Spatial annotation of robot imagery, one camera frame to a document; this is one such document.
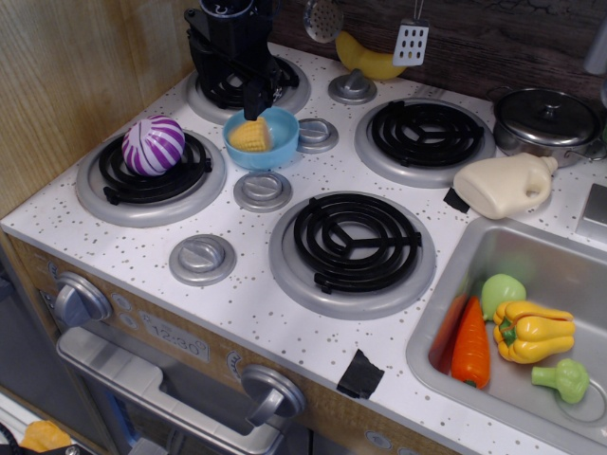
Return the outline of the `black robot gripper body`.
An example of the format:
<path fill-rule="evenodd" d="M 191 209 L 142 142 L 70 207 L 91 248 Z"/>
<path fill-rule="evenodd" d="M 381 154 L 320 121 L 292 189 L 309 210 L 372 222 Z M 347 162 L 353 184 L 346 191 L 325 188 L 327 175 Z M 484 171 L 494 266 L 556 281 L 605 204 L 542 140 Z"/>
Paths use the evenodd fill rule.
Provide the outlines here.
<path fill-rule="evenodd" d="M 195 70 L 205 90 L 234 74 L 243 83 L 272 81 L 279 89 L 280 71 L 267 40 L 279 4 L 272 1 L 201 1 L 184 19 Z"/>

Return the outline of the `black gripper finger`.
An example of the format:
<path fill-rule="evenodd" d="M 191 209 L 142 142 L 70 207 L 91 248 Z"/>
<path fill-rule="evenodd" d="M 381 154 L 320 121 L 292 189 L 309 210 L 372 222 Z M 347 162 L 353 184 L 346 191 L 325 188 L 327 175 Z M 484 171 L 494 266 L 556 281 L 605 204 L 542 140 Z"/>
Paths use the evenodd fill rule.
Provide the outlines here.
<path fill-rule="evenodd" d="M 253 78 L 243 85 L 243 109 L 246 120 L 256 120 L 274 99 L 274 85 L 271 80 Z"/>

